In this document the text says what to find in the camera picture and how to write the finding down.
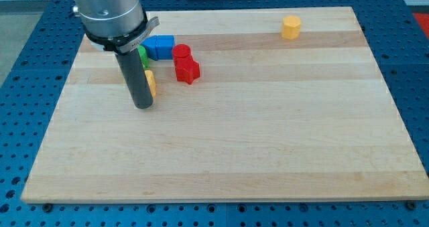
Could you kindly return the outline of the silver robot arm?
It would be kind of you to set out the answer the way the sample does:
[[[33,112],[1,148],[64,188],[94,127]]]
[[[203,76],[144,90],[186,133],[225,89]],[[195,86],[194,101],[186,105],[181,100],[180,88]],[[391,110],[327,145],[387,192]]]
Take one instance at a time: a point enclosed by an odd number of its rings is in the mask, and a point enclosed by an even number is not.
[[[85,30],[97,37],[119,37],[138,28],[144,13],[140,0],[74,0]]]

